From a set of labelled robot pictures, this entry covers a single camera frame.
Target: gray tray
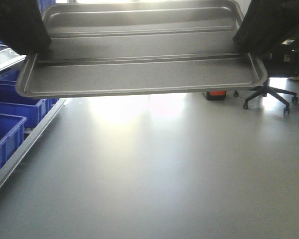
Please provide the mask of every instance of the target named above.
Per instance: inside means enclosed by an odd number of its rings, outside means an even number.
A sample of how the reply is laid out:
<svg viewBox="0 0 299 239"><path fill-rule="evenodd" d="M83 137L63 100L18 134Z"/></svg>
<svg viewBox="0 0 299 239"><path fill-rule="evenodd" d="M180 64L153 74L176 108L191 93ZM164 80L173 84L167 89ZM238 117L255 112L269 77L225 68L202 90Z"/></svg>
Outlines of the gray tray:
<svg viewBox="0 0 299 239"><path fill-rule="evenodd" d="M240 55L231 0L57 4L43 14L52 44L28 56L26 97L55 98L249 89L262 61Z"/></svg>

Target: blue storage box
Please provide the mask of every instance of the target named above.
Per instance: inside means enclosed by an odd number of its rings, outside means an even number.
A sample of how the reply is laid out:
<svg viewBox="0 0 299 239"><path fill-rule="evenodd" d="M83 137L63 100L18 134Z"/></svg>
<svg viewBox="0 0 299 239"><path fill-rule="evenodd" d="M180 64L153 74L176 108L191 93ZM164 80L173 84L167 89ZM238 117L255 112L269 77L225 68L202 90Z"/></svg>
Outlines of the blue storage box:
<svg viewBox="0 0 299 239"><path fill-rule="evenodd" d="M15 84L19 74L20 74L19 70L8 69L4 72L0 72L0 81L2 81L2 82L9 81L9 82L14 82L14 84Z"/></svg>
<svg viewBox="0 0 299 239"><path fill-rule="evenodd" d="M26 117L25 127L36 127L50 109L51 100L25 98L13 85L0 84L0 113Z"/></svg>
<svg viewBox="0 0 299 239"><path fill-rule="evenodd" d="M51 103L54 105L58 102L59 98L51 99Z"/></svg>
<svg viewBox="0 0 299 239"><path fill-rule="evenodd" d="M25 117L0 114L0 169L24 140Z"/></svg>
<svg viewBox="0 0 299 239"><path fill-rule="evenodd" d="M55 4L56 0L39 0L39 9L40 11L44 11L48 6Z"/></svg>

